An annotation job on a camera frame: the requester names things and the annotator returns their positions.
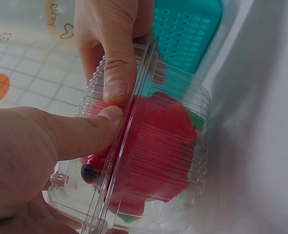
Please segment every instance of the finger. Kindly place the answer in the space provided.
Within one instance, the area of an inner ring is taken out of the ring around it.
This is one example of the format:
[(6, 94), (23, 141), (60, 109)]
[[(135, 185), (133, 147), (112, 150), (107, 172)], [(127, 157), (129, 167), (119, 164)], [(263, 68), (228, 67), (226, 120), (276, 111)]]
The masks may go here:
[(79, 48), (79, 54), (82, 61), (86, 82), (89, 83), (104, 55), (103, 47), (101, 44), (99, 44), (94, 48)]
[(133, 22), (115, 20), (119, 25), (105, 25), (100, 42), (106, 63), (103, 99), (107, 104), (124, 104), (131, 96), (136, 80), (136, 62), (133, 49)]
[(78, 232), (61, 222), (41, 218), (33, 220), (31, 217), (17, 215), (16, 217), (0, 221), (0, 234), (78, 234)]
[(117, 106), (109, 106), (95, 117), (56, 116), (26, 107), (13, 110), (31, 119), (43, 130), (57, 152), (58, 161), (84, 157), (107, 148), (123, 115)]

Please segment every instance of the red object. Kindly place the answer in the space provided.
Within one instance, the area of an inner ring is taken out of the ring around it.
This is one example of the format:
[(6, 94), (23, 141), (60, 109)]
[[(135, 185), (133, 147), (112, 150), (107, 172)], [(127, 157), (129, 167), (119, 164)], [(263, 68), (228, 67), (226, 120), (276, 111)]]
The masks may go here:
[[(106, 106), (104, 102), (98, 103), (91, 115), (97, 115)], [(131, 111), (126, 117), (122, 136), (130, 117)], [(140, 97), (125, 142), (109, 210), (140, 217), (146, 201), (168, 202), (187, 189), (196, 139), (197, 133), (188, 111), (180, 102), (162, 92), (149, 98)], [(119, 149), (122, 140), (123, 137), (117, 146)], [(100, 174), (109, 150), (84, 158), (82, 164)], [(88, 183), (97, 181), (82, 176)]]

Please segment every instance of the grid pattern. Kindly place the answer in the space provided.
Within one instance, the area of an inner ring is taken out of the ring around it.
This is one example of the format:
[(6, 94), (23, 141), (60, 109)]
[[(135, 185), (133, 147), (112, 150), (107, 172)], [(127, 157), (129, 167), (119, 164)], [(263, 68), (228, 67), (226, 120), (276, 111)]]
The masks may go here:
[(0, 43), (0, 73), (10, 80), (0, 108), (32, 106), (73, 116), (85, 94), (86, 81), (74, 46)]

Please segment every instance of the clear plastic container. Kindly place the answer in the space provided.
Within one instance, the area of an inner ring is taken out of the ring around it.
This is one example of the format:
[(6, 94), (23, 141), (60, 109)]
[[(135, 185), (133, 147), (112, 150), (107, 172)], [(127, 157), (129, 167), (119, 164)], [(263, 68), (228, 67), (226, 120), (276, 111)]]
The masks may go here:
[[(82, 222), (82, 234), (180, 234), (203, 194), (209, 94), (201, 85), (192, 95), (177, 86), (188, 83), (191, 74), (158, 61), (156, 44), (134, 45), (137, 82), (111, 147), (59, 162), (51, 176), (49, 203)], [(78, 116), (93, 116), (105, 107), (104, 63), (105, 58)], [(183, 100), (176, 98), (181, 92)]]

